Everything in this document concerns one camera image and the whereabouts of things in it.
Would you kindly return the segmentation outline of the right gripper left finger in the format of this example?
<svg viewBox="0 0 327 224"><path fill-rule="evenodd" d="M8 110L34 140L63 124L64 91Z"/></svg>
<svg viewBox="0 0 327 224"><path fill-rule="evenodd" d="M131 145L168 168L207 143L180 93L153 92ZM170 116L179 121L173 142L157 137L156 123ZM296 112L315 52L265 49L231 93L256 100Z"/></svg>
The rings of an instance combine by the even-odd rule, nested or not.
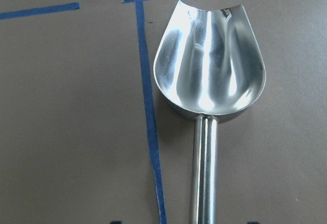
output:
<svg viewBox="0 0 327 224"><path fill-rule="evenodd" d="M122 222L118 221L118 220L114 220L114 221L111 221L109 224L122 224Z"/></svg>

